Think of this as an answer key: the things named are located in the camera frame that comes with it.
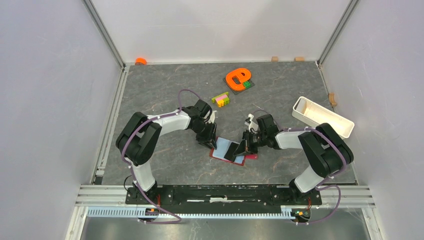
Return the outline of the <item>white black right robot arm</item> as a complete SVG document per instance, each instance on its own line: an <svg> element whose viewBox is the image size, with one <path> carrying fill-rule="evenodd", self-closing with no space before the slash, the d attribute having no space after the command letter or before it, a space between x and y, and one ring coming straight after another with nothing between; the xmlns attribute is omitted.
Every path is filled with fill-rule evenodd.
<svg viewBox="0 0 424 240"><path fill-rule="evenodd" d="M285 197L295 204L302 204L320 186L343 172L354 160L354 154L329 123L315 128L280 129L271 114L245 120L248 126L238 144L228 150L230 157L249 156L258 153L260 147L275 150L301 149L308 167L290 181Z"/></svg>

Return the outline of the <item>red leather card holder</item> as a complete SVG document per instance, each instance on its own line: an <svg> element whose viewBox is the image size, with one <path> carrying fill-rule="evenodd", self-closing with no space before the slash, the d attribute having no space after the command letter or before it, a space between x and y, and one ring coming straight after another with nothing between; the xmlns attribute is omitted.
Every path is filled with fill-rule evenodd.
<svg viewBox="0 0 424 240"><path fill-rule="evenodd" d="M257 154L251 155L234 155L236 148L240 145L238 142L218 137L216 139L216 149L212 149L209 153L211 158L224 161L226 163L237 166L244 166L246 160L256 160Z"/></svg>

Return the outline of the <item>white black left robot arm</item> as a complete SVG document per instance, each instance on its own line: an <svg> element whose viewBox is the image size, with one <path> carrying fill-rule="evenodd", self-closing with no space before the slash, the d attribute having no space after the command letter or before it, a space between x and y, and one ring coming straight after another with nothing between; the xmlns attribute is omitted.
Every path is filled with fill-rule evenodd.
<svg viewBox="0 0 424 240"><path fill-rule="evenodd" d="M203 100L162 115L134 113L115 143L133 176L132 187L126 191L126 204L171 205L178 186L158 185L151 169L158 140L169 133L188 130L194 133L198 144L190 150L197 157L205 155L217 148L215 115Z"/></svg>

